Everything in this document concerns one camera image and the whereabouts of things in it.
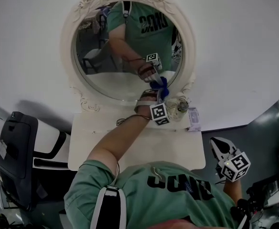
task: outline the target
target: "white cube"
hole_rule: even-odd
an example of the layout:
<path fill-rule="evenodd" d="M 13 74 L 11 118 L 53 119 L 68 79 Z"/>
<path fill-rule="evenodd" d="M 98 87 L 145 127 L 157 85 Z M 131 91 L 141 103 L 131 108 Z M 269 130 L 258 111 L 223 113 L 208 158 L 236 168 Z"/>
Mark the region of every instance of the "white cube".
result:
<path fill-rule="evenodd" d="M 146 62 L 152 63 L 153 66 L 158 70 L 162 69 L 161 59 L 157 53 L 147 55 Z"/>
<path fill-rule="evenodd" d="M 170 122 L 170 117 L 165 104 L 150 105 L 152 120 L 157 125 L 164 125 Z"/>
<path fill-rule="evenodd" d="M 224 162 L 221 174 L 230 181 L 234 182 L 246 175 L 250 165 L 251 163 L 245 152 L 242 152 L 241 154 Z"/>

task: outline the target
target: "shirt sleeve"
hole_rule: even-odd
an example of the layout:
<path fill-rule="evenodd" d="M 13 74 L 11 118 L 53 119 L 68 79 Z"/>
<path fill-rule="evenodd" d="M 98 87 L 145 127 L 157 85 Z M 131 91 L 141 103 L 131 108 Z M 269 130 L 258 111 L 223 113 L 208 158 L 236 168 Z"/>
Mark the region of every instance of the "shirt sleeve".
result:
<path fill-rule="evenodd" d="M 124 23 L 125 18 L 122 12 L 122 4 L 121 2 L 118 2 L 110 10 L 110 13 L 107 16 L 107 31 L 110 32 Z"/>
<path fill-rule="evenodd" d="M 110 169 L 99 161 L 87 160 L 81 165 L 64 196 L 66 214 L 75 229 L 90 227 L 98 194 L 113 180 Z"/>

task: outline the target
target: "forearm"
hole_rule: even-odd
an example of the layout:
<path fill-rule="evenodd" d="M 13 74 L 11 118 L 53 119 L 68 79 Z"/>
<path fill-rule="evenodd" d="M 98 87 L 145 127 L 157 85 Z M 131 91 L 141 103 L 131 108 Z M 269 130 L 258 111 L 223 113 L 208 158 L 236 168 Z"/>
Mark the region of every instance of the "forearm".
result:
<path fill-rule="evenodd" d="M 228 194 L 237 205 L 237 202 L 242 198 L 240 179 L 235 182 L 225 181 L 224 192 Z"/>
<path fill-rule="evenodd" d="M 116 160 L 119 161 L 146 127 L 148 122 L 149 120 L 141 116 L 135 116 L 126 120 L 106 134 L 94 147 L 92 152 L 104 149 L 110 152 Z"/>
<path fill-rule="evenodd" d="M 138 60 L 142 56 L 135 52 L 123 39 L 110 38 L 109 43 L 112 51 L 123 60 L 129 61 L 130 66 L 134 70 L 137 70 L 146 63 L 145 60 Z"/>

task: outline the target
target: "qr-like black and white marker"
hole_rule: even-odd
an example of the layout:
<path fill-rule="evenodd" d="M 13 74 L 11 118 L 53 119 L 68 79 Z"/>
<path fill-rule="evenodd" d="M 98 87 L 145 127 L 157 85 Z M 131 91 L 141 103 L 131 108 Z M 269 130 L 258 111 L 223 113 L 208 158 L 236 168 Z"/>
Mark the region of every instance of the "qr-like black and white marker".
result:
<path fill-rule="evenodd" d="M 244 168 L 246 165 L 249 164 L 242 155 L 236 156 L 231 161 L 237 170 L 241 170 L 242 168 Z"/>
<path fill-rule="evenodd" d="M 224 171 L 222 172 L 222 175 L 226 176 L 227 178 L 229 178 L 230 180 L 233 179 L 235 172 L 233 170 L 231 170 L 228 167 L 224 167 Z"/>
<path fill-rule="evenodd" d="M 248 168 L 249 168 L 249 167 L 247 167 L 247 168 L 245 168 L 245 169 L 239 171 L 239 173 L 238 173 L 237 176 L 236 176 L 236 179 L 242 177 L 242 176 L 247 172 Z"/>
<path fill-rule="evenodd" d="M 151 54 L 151 55 L 148 55 L 147 56 L 147 60 L 155 60 L 157 58 L 157 55 L 156 54 Z"/>
<path fill-rule="evenodd" d="M 153 115 L 153 119 L 166 116 L 164 105 L 159 105 L 152 108 L 152 115 Z"/>
<path fill-rule="evenodd" d="M 163 125 L 163 124 L 169 123 L 169 121 L 168 121 L 168 119 L 164 118 L 164 119 L 155 121 L 155 123 L 158 125 Z"/>

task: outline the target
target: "white label on chair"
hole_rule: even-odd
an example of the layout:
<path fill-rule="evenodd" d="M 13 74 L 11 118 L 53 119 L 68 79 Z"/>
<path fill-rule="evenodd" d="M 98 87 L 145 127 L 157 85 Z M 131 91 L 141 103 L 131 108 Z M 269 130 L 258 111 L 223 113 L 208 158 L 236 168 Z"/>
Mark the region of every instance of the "white label on chair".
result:
<path fill-rule="evenodd" d="M 7 154 L 7 145 L 4 143 L 3 140 L 0 140 L 0 156 L 5 159 Z"/>

